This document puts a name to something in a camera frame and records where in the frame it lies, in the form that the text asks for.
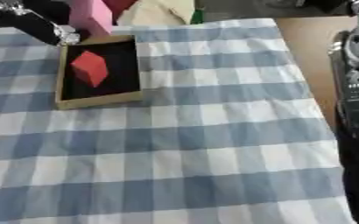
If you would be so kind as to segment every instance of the table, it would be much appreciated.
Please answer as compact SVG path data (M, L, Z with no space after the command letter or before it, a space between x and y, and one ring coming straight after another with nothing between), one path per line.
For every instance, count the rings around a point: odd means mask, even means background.
M117 28L144 100L58 111L59 49L0 29L0 223L351 223L336 141L271 19Z

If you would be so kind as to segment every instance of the wooden block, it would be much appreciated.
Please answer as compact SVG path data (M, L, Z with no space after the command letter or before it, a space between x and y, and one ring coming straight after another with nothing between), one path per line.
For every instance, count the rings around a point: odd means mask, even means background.
M76 29L88 30L93 37L110 35L113 14L102 0L73 0L70 3L69 24Z
M104 59L92 52L84 52L72 62L75 75L91 87L98 87L108 76Z

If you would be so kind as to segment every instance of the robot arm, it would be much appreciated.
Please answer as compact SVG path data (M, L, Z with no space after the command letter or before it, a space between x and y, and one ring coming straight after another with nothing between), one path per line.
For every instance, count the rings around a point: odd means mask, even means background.
M86 31L66 31L18 0L0 0L0 20L53 46L75 45L88 37Z

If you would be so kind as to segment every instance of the pink block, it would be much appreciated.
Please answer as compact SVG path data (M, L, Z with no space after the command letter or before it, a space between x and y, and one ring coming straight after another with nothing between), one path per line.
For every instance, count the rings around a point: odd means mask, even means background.
M73 0L70 6L71 26L88 30L95 37L110 35L113 14L103 0Z

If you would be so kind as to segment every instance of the blue checkered tablecloth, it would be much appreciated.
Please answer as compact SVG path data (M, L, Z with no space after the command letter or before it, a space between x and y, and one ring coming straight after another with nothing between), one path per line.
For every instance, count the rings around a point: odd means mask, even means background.
M0 223L351 223L273 20L115 33L137 35L144 100L58 111L59 49L0 29Z

